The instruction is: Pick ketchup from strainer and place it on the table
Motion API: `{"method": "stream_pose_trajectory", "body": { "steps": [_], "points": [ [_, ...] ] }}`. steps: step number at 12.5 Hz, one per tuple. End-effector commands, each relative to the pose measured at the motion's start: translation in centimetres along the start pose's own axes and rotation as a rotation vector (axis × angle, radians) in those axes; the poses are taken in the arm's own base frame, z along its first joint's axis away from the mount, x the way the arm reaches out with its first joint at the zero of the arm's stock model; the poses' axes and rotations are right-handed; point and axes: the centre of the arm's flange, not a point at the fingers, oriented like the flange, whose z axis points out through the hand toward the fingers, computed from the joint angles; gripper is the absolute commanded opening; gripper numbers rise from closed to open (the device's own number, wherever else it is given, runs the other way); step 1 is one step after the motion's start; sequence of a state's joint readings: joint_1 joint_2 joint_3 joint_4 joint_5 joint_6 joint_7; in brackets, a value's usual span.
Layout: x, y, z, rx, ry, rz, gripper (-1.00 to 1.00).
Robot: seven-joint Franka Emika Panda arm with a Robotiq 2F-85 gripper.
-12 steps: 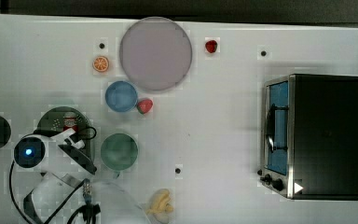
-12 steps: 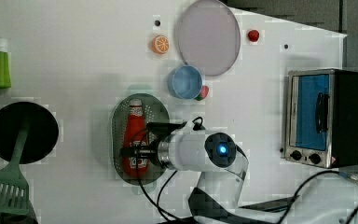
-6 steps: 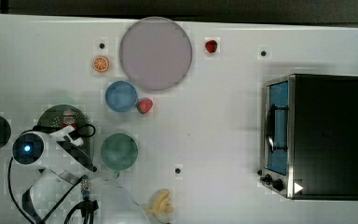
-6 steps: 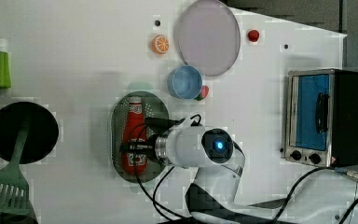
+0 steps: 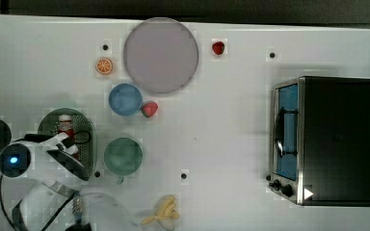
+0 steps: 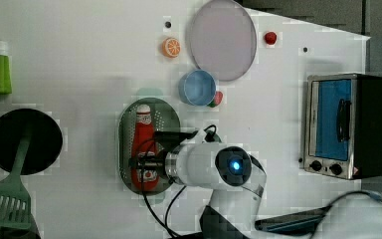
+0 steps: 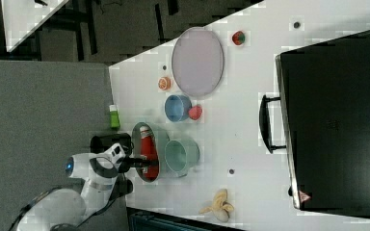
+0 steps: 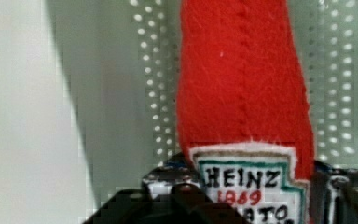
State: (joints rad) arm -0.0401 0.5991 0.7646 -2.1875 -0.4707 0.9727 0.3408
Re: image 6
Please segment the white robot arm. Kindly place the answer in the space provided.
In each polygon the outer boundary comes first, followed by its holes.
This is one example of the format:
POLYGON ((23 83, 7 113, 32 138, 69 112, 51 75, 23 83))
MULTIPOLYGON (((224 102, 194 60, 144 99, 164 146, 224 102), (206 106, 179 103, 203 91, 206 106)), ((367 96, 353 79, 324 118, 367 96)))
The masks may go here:
POLYGON ((143 194, 148 182, 162 179, 212 191, 200 231, 172 239, 382 239, 382 193, 374 191, 346 192, 318 209, 259 220, 266 171, 208 127, 192 133, 139 128, 129 165, 143 194))

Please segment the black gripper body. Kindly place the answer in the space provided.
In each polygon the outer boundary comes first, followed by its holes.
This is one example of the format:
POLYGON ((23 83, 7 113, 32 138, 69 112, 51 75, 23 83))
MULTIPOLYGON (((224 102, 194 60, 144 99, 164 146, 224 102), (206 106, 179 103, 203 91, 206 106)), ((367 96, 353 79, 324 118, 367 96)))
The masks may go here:
POLYGON ((134 169, 161 169, 165 165, 168 152, 180 145, 185 139, 194 136, 194 132, 159 131, 149 140, 151 144, 159 144, 162 150, 154 155, 148 155, 148 149, 143 156, 137 154, 128 160, 128 166, 134 169))

